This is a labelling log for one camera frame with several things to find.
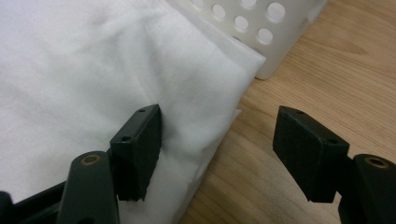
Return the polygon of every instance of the white fabric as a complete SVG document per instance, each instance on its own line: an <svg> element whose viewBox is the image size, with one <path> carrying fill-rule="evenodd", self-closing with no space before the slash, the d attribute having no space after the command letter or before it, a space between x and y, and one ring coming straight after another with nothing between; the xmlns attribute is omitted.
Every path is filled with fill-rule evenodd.
<svg viewBox="0 0 396 224"><path fill-rule="evenodd" d="M263 57L160 0L0 2L0 190L18 202L107 150L160 104L163 147L145 202L121 223L178 222Z"/></svg>

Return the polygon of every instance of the white plastic basket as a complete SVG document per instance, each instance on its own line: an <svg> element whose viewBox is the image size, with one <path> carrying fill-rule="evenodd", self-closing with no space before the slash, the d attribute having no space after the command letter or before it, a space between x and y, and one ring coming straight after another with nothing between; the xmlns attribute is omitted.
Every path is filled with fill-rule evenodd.
<svg viewBox="0 0 396 224"><path fill-rule="evenodd" d="M271 76L328 0L175 0L266 60L257 78Z"/></svg>

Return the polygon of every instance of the wooden table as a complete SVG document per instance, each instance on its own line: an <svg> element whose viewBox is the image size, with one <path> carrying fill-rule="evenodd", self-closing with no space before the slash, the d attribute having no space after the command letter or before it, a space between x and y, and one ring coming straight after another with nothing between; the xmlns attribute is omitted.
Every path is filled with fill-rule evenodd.
<svg viewBox="0 0 396 224"><path fill-rule="evenodd" d="M339 223L309 203L272 149L280 105L396 162L396 1L331 0L267 80L254 80L181 223Z"/></svg>

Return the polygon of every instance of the white cloth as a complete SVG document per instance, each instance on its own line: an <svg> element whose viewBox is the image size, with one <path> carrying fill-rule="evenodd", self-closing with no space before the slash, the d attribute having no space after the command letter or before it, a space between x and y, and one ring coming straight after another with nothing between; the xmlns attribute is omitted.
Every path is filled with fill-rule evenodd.
<svg viewBox="0 0 396 224"><path fill-rule="evenodd" d="M0 190L14 202L107 150L140 107L159 104L163 146L145 202L121 223L184 213L263 57L161 0L0 2Z"/></svg>

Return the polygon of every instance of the screw hole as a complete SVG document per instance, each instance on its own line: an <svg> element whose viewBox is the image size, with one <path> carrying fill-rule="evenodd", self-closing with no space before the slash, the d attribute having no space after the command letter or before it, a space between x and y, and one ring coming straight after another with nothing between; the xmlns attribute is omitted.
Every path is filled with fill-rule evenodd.
<svg viewBox="0 0 396 224"><path fill-rule="evenodd" d="M92 155L88 155L88 156L82 158L81 164L83 164L83 165L93 165L93 164L99 162L99 160L100 160L100 156L92 154Z"/></svg>
<svg viewBox="0 0 396 224"><path fill-rule="evenodd" d="M121 138L121 141L122 141L122 142L127 142L128 140L131 140L131 137L130 137L130 136L123 136L123 137Z"/></svg>
<svg viewBox="0 0 396 224"><path fill-rule="evenodd" d="M389 164L383 160L374 157L367 157L364 159L367 163L380 169L387 169Z"/></svg>

